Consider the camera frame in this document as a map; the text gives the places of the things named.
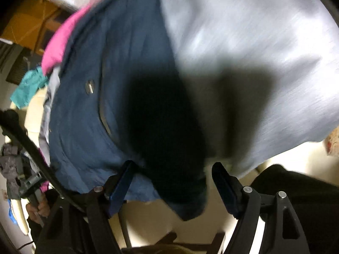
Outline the person's left hand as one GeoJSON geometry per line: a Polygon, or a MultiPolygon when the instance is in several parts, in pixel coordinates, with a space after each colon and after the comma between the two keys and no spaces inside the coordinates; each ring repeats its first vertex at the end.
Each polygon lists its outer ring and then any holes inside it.
{"type": "Polygon", "coordinates": [[[38,207],[35,207],[32,203],[26,205],[26,210],[29,218],[37,224],[43,224],[43,218],[47,218],[50,214],[50,207],[47,200],[44,198],[39,202],[38,207]]]}

